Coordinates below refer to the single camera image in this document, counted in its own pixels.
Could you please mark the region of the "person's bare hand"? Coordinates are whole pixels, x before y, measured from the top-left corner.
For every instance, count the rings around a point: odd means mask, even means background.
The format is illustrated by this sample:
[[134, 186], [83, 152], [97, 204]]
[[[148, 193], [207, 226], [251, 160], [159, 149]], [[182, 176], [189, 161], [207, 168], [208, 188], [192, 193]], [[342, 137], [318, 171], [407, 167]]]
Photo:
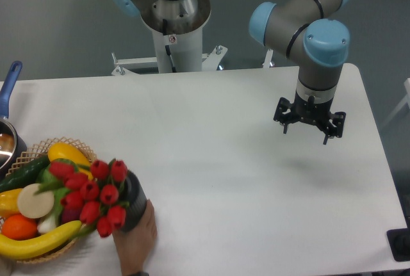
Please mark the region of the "person's bare hand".
[[142, 275], [144, 263], [158, 235], [155, 210], [151, 200], [139, 223], [129, 232], [113, 231], [113, 240], [120, 262], [121, 275]]

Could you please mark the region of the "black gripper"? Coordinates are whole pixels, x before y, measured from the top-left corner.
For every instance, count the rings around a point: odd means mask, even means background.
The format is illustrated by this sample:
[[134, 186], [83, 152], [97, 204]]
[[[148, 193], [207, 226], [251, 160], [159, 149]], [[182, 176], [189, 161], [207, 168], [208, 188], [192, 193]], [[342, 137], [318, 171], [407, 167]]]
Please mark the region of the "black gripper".
[[288, 132], [289, 125], [296, 122], [322, 127], [323, 144], [326, 145], [328, 140], [343, 136], [346, 119], [343, 111], [331, 113], [332, 102], [333, 99], [324, 103], [305, 101], [298, 93], [295, 94], [294, 103], [281, 97], [274, 113], [274, 121], [282, 125], [284, 134]]

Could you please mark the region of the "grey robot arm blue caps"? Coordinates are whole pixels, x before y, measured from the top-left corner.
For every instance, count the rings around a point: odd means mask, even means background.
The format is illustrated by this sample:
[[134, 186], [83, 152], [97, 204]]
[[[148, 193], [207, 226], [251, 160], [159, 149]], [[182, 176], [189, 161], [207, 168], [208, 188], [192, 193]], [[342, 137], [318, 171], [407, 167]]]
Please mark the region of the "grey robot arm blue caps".
[[250, 36], [299, 68], [294, 100], [280, 98], [274, 113], [274, 121], [285, 129], [301, 122], [317, 127], [325, 140], [343, 135], [346, 114], [331, 112], [331, 105], [349, 55], [350, 33], [330, 17], [348, 1], [265, 2], [250, 18]]

